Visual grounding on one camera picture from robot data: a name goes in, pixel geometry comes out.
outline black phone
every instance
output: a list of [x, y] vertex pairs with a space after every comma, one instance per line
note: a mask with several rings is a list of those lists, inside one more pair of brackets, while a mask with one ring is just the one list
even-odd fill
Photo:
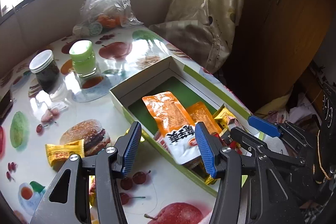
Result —
[[0, 124], [2, 124], [8, 112], [11, 110], [12, 106], [13, 106], [12, 92], [11, 90], [9, 90], [6, 93], [6, 95], [1, 99], [0, 102]]

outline plastic bag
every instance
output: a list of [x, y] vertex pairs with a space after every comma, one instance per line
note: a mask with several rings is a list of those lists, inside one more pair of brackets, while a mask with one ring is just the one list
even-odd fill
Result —
[[86, 0], [73, 34], [96, 36], [117, 26], [140, 25], [131, 10], [130, 0]]

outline white jar lid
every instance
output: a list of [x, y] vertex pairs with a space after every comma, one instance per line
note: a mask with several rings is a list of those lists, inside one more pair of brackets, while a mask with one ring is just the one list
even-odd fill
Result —
[[32, 73], [38, 73], [44, 70], [54, 59], [52, 50], [45, 50], [40, 52], [37, 56], [30, 61], [29, 69]]

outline egg print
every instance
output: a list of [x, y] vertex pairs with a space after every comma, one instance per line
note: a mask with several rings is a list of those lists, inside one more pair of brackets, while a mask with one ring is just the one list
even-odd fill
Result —
[[26, 213], [31, 216], [34, 214], [45, 191], [45, 187], [35, 181], [32, 181], [30, 184], [25, 182], [20, 185], [17, 196], [20, 205]]

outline wooden cabinet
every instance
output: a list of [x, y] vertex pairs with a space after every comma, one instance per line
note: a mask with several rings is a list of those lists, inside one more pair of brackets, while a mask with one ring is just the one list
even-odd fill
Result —
[[318, 50], [335, 4], [335, 0], [245, 0], [223, 70], [228, 87], [247, 107], [257, 110], [290, 91]]

